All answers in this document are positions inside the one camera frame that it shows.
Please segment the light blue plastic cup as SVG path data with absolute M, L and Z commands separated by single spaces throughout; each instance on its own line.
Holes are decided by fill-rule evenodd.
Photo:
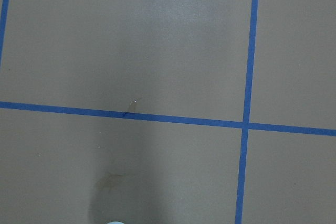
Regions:
M 112 221 L 112 222 L 109 222 L 109 223 L 107 223 L 107 224 L 124 224 L 124 223 L 122 223 L 122 222 L 120 222 L 120 221 Z

